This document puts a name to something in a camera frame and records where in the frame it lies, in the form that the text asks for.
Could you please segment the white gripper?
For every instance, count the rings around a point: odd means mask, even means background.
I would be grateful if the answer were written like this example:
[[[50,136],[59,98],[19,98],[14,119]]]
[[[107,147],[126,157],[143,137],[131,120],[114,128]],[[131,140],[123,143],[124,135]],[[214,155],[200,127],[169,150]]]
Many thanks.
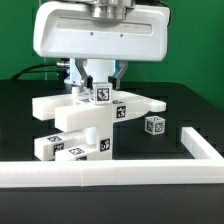
[[[75,60],[81,87],[91,89],[86,59],[112,59],[115,71],[108,77],[114,90],[128,68],[127,61],[160,61],[167,52],[170,10],[137,5],[121,21],[91,16],[84,3],[47,2],[38,9],[33,48],[42,57],[81,58]]]

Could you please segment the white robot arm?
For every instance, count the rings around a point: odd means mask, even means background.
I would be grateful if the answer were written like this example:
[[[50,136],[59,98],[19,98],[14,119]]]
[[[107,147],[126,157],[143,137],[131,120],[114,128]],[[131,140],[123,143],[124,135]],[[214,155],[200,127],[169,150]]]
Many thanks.
[[[161,61],[170,9],[134,0],[53,0],[36,14],[33,48],[41,57],[74,58],[79,80],[118,82],[116,61]]]

